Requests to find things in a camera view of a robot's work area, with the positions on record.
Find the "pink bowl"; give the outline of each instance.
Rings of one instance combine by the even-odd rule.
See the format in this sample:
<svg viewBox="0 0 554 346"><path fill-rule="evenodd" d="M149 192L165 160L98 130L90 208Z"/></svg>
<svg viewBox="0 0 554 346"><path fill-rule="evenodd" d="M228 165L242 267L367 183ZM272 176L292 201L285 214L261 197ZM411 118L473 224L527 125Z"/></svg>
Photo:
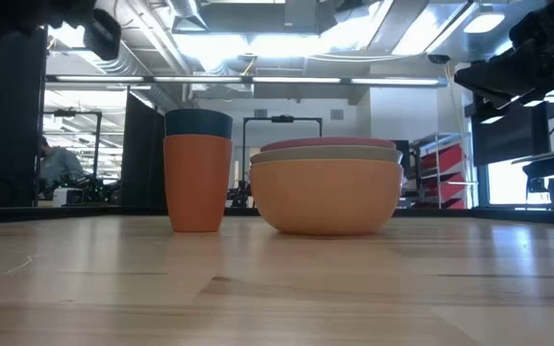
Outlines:
<svg viewBox="0 0 554 346"><path fill-rule="evenodd" d="M287 148L296 148L296 147L306 147L306 146L317 146L317 145L366 145L366 146L376 146L382 148L396 149L396 145L385 139L378 138L364 138L364 137L318 137L318 138L302 138L302 139L291 139L278 141L265 145L260 149L261 152L277 150L277 149L287 149Z"/></svg>

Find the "stacked bowls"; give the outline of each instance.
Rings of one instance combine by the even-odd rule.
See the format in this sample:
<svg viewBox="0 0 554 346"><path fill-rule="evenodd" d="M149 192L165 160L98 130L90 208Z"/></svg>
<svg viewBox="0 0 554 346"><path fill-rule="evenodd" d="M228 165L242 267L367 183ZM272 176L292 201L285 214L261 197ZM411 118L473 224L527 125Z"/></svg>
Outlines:
<svg viewBox="0 0 554 346"><path fill-rule="evenodd" d="M216 232L226 204L232 118L218 111L165 115L165 195L172 230Z"/></svg>
<svg viewBox="0 0 554 346"><path fill-rule="evenodd" d="M268 144L251 158L262 217L298 235L366 235L392 216L403 154L375 138L323 137Z"/></svg>

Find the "wood grain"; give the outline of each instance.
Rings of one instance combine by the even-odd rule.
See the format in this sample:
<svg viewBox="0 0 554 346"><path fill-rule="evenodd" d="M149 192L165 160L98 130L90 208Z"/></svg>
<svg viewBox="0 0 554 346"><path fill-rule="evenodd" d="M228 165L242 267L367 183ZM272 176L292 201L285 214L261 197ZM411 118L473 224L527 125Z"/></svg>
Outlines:
<svg viewBox="0 0 554 346"><path fill-rule="evenodd" d="M0 224L0 345L551 345L554 226L394 219L280 235L261 218Z"/></svg>

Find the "bowl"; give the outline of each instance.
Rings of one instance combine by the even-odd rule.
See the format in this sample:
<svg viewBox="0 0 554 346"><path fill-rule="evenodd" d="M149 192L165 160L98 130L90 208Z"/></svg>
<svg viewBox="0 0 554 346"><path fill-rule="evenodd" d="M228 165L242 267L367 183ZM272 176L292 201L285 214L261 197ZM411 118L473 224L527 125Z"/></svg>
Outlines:
<svg viewBox="0 0 554 346"><path fill-rule="evenodd" d="M165 114L165 135L208 135L231 139L232 123L230 116L219 111L169 111Z"/></svg>
<svg viewBox="0 0 554 346"><path fill-rule="evenodd" d="M251 166L264 220L296 235L367 235L392 216L403 168L374 160L292 160Z"/></svg>
<svg viewBox="0 0 554 346"><path fill-rule="evenodd" d="M396 145L386 139L367 138L367 137L318 137L318 138L302 138L283 140L265 145L260 149L261 152L288 149L296 147L307 147L317 145L367 145L377 146L382 148L396 149Z"/></svg>
<svg viewBox="0 0 554 346"><path fill-rule="evenodd" d="M357 159L400 163L403 153L398 150L363 145L321 145L277 149L251 158L251 163L308 159Z"/></svg>

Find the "man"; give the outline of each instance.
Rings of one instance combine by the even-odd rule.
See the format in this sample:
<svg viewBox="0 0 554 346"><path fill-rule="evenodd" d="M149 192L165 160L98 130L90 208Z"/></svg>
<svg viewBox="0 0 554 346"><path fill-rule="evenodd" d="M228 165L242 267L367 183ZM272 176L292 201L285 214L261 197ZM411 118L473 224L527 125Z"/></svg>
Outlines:
<svg viewBox="0 0 554 346"><path fill-rule="evenodd" d="M44 136L42 136L41 151L43 160L39 176L46 182L46 186L60 182L63 177L76 180L85 175L85 171L74 153L61 147L52 148Z"/></svg>

